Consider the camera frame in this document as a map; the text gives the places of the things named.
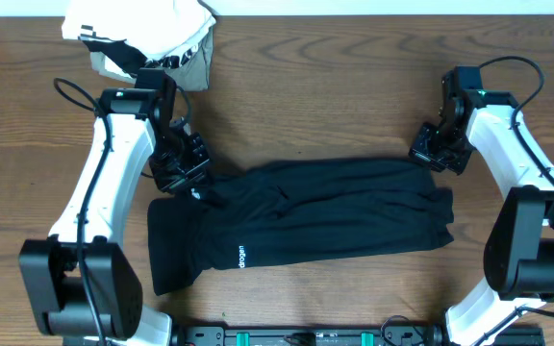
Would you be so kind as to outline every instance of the black pants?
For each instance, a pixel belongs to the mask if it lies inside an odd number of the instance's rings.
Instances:
[[[432,250],[453,240],[452,192],[402,160],[276,162],[155,200],[148,212],[156,294],[209,268]]]

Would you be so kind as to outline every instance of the black cable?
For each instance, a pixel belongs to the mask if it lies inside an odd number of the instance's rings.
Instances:
[[[72,88],[74,88],[76,91],[80,92],[83,96],[85,96],[93,105],[93,108],[90,108],[89,106],[86,106],[71,97],[69,97],[66,93],[64,93],[59,88],[59,83],[63,83],[65,85],[68,85]],[[104,130],[106,131],[106,141],[104,142],[104,150],[102,151],[102,155],[100,157],[100,161],[97,163],[97,167],[95,168],[95,172],[93,173],[93,177],[91,177],[91,181],[88,184],[87,192],[85,193],[85,198],[83,198],[83,204],[81,206],[81,210],[78,213],[78,227],[76,229],[76,257],[78,260],[78,266],[80,268],[81,272],[81,280],[83,282],[83,288],[85,290],[85,294],[87,295],[88,300],[88,306],[91,310],[91,314],[93,315],[93,320],[95,322],[95,327],[97,329],[97,335],[99,337],[99,344],[105,346],[106,345],[106,337],[104,336],[104,329],[102,326],[102,320],[100,318],[99,311],[97,310],[97,306],[95,305],[95,297],[93,296],[93,290],[91,289],[91,285],[89,284],[89,278],[88,278],[88,270],[87,270],[87,264],[85,263],[85,254],[84,254],[84,240],[85,240],[85,223],[87,222],[87,209],[88,209],[88,203],[91,199],[91,194],[93,193],[93,190],[95,189],[95,185],[97,184],[97,180],[100,176],[100,173],[102,172],[102,169],[104,168],[104,164],[106,163],[106,157],[108,156],[109,152],[111,151],[111,148],[113,146],[112,144],[112,135],[111,135],[111,127],[108,123],[107,115],[104,113],[104,110],[100,107],[100,105],[89,95],[86,91],[84,91],[81,87],[77,86],[76,84],[65,80],[63,78],[55,78],[53,80],[53,86],[55,87],[55,90],[63,96],[66,100],[70,101],[76,106],[79,106],[85,110],[93,111],[97,114],[98,117],[102,118],[102,121],[104,122]]]
[[[537,168],[540,170],[540,173],[546,178],[546,180],[548,180],[548,182],[550,182],[554,186],[554,178],[553,176],[550,175],[550,167],[545,167],[544,164],[540,161],[540,159],[538,159],[534,151],[531,150],[531,148],[523,138],[522,134],[520,133],[520,130],[518,129],[518,126],[520,124],[516,122],[516,115],[518,114],[518,112],[522,110],[523,107],[525,107],[525,105],[527,105],[531,100],[533,100],[538,95],[538,93],[540,93],[540,91],[542,90],[542,87],[544,87],[544,73],[542,72],[541,68],[538,66],[537,63],[527,58],[523,58],[519,56],[499,57],[499,58],[490,60],[488,62],[484,62],[480,64],[480,66],[478,67],[483,68],[494,62],[503,62],[508,60],[525,62],[530,66],[532,66],[536,70],[536,72],[538,72],[538,78],[540,80],[538,88],[525,101],[523,101],[518,106],[516,106],[515,110],[512,112],[512,115],[510,116],[510,127],[515,131],[516,139],[518,139],[518,142],[523,147],[523,149],[525,150],[525,152],[527,153],[531,161],[534,162],[534,164],[537,166]]]
[[[397,346],[394,343],[392,343],[392,341],[390,341],[384,334],[384,331],[385,331],[387,325],[394,318],[400,318],[400,319],[403,319],[403,320],[407,321],[410,324],[409,327],[412,327],[414,329],[415,333],[418,334],[422,338],[422,341],[417,343],[415,346],[424,344],[424,342],[426,341],[426,337],[424,337],[424,334],[422,334],[422,332],[418,328],[416,328],[416,326],[414,326],[414,324],[412,324],[412,321],[410,321],[409,318],[407,318],[405,316],[402,316],[402,315],[393,315],[393,316],[389,317],[386,321],[384,321],[384,323],[382,323],[382,327],[380,327],[380,335],[382,336],[384,341],[386,341],[390,346]]]
[[[75,85],[73,82],[68,81],[67,79],[55,78],[55,79],[53,80],[53,86],[55,87],[55,90],[56,90],[61,96],[63,96],[63,98],[64,98],[65,100],[67,100],[67,101],[73,103],[74,105],[76,105],[76,106],[78,106],[78,107],[80,107],[80,108],[82,108],[82,109],[85,109],[85,110],[87,110],[87,111],[94,111],[93,108],[91,108],[91,107],[89,107],[89,106],[87,106],[87,105],[85,105],[85,104],[82,104],[82,103],[80,103],[80,102],[74,100],[73,98],[69,97],[69,95],[67,95],[67,94],[59,87],[59,83],[63,83],[63,84],[65,84],[65,85],[69,86],[69,87],[74,88],[76,91],[78,91],[78,92],[80,92],[81,94],[83,94],[83,96],[89,97],[90,100],[91,100],[92,102],[94,102],[93,98],[92,98],[90,95],[88,95],[88,93],[87,93],[86,91],[82,90],[79,86]]]

